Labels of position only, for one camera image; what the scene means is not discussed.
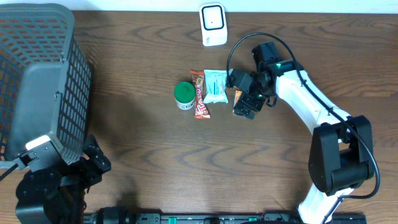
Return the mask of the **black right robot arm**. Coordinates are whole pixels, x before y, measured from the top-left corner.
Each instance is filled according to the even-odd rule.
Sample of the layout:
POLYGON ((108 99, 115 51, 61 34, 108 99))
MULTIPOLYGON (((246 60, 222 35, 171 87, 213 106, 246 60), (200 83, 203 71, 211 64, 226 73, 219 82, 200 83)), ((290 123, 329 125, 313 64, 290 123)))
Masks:
POLYGON ((273 42, 253 48, 256 71, 229 69, 227 86, 242 91, 235 112, 252 119, 263 105, 285 101, 311 132, 308 171, 312 186, 298 206, 304 223, 328 223, 365 181, 380 178, 371 123, 337 107, 310 80, 295 57, 282 60, 273 42))

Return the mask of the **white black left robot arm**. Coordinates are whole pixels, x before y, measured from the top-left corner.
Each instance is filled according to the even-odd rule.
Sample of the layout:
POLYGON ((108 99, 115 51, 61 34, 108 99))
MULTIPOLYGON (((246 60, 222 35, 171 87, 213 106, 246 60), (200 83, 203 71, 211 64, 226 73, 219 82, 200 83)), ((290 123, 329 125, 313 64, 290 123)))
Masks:
POLYGON ((22 156, 30 159, 30 171, 16 188, 16 216, 21 223, 83 223, 85 191, 102 181, 111 162, 92 134, 82 151, 87 157, 78 156, 71 164, 51 142, 22 156))

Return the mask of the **teal wet wipes packet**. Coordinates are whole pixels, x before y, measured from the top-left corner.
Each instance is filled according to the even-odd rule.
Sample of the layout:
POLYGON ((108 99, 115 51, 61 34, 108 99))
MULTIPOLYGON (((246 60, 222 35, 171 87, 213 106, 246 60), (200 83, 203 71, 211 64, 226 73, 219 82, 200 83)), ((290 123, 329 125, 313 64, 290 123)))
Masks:
POLYGON ((228 103, 226 95, 226 70, 204 70, 204 73, 206 84, 204 103, 228 103))

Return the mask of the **red chocolate bar wrapper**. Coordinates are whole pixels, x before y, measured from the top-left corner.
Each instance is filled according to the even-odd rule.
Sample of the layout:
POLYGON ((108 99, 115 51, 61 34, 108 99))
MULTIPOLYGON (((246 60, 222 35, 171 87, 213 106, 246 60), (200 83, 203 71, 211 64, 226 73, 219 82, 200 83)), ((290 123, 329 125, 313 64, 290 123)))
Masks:
POLYGON ((203 101, 203 91, 205 87, 205 73, 190 70, 192 83, 195 88, 195 119, 210 119, 210 113, 203 101))

